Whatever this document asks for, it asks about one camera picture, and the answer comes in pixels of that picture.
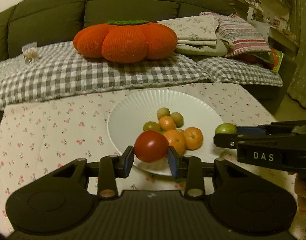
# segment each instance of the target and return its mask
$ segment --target striped pillow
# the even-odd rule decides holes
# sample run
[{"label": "striped pillow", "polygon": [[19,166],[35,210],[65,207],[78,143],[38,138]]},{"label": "striped pillow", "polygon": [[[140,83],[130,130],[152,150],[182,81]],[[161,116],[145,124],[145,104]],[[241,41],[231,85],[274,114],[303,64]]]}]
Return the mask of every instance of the striped pillow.
[{"label": "striped pillow", "polygon": [[225,57],[233,57],[248,52],[270,52],[264,36],[255,27],[235,14],[230,16],[210,12],[200,15],[212,15],[219,22],[217,32],[234,44]]}]

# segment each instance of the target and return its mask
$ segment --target gray and white checkered fabric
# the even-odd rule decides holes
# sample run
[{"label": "gray and white checkered fabric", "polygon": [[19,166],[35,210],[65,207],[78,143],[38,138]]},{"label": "gray and white checkered fabric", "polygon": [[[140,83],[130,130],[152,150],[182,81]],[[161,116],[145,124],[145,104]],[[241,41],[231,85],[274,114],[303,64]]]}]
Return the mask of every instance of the gray and white checkered fabric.
[{"label": "gray and white checkered fabric", "polygon": [[[104,59],[86,60],[69,41],[41,47],[39,55],[37,62],[27,67],[15,66],[0,79],[1,110],[6,105],[21,102],[210,79],[192,59],[175,53],[158,61],[118,64]],[[12,60],[18,63],[19,57],[9,59],[8,65],[12,65]]]},{"label": "gray and white checkered fabric", "polygon": [[260,64],[251,65],[240,60],[223,57],[194,56],[193,59],[208,73],[211,82],[283,86],[280,75],[275,75]]}]

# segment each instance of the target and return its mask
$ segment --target small orange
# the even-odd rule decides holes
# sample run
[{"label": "small orange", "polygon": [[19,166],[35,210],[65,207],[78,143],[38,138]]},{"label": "small orange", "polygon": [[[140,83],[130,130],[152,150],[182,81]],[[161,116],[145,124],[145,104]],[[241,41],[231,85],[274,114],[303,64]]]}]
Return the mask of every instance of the small orange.
[{"label": "small orange", "polygon": [[172,117],[167,115],[161,117],[161,119],[158,121],[158,124],[165,131],[176,128],[175,122],[173,121]]},{"label": "small orange", "polygon": [[178,130],[168,130],[164,136],[169,141],[169,146],[173,146],[180,156],[184,155],[186,142],[183,133]]},{"label": "small orange", "polygon": [[186,147],[189,150],[196,150],[202,146],[203,134],[199,128],[189,127],[184,131]]}]

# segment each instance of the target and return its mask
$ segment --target human hand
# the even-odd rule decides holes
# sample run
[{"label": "human hand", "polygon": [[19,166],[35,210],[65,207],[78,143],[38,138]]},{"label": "human hand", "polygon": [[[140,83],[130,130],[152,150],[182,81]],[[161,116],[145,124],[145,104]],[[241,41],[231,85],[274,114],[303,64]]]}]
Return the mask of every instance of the human hand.
[{"label": "human hand", "polygon": [[296,175],[294,191],[298,195],[298,212],[301,216],[306,217],[306,182]]}]

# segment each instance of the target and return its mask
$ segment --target white plate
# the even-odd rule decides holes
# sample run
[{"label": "white plate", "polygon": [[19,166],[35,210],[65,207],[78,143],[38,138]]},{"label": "white plate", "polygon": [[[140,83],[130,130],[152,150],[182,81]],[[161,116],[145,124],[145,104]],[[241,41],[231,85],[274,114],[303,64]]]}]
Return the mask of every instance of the white plate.
[{"label": "white plate", "polygon": [[[158,122],[156,112],[167,107],[171,113],[179,112],[184,117],[182,129],[199,128],[204,137],[203,145],[186,155],[201,158],[212,163],[222,149],[213,143],[214,131],[222,123],[221,117],[205,102],[191,95],[173,90],[145,90],[133,93],[120,101],[112,110],[108,119],[108,133],[119,154],[129,145],[134,145],[136,138],[143,132],[146,122]],[[167,159],[155,163],[144,163],[135,157],[134,165],[153,174],[171,176]]]}]

